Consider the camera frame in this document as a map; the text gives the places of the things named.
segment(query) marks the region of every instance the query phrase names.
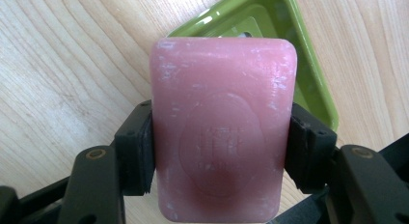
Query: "soap bar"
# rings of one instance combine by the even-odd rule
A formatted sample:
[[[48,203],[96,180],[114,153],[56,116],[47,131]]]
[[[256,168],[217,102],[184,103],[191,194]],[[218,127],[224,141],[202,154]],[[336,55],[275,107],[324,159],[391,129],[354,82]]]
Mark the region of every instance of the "soap bar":
[[[277,214],[296,73],[285,40],[166,38],[150,55],[159,207],[175,222]]]

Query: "wooden table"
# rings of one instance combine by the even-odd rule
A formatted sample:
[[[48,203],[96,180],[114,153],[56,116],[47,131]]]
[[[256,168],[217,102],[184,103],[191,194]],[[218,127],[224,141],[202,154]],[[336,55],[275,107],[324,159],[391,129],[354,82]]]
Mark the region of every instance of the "wooden table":
[[[150,98],[152,44],[219,0],[0,0],[0,184],[69,175]],[[339,145],[409,131],[409,0],[297,0],[340,115]],[[304,196],[285,179],[281,211]],[[128,223],[164,223],[156,185]]]

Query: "soap dish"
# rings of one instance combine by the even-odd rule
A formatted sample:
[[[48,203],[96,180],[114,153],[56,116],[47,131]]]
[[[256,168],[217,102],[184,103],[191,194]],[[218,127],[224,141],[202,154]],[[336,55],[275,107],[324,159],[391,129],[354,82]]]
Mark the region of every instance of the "soap dish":
[[[295,0],[221,0],[169,37],[279,38],[298,55],[294,101],[336,130],[338,114]]]

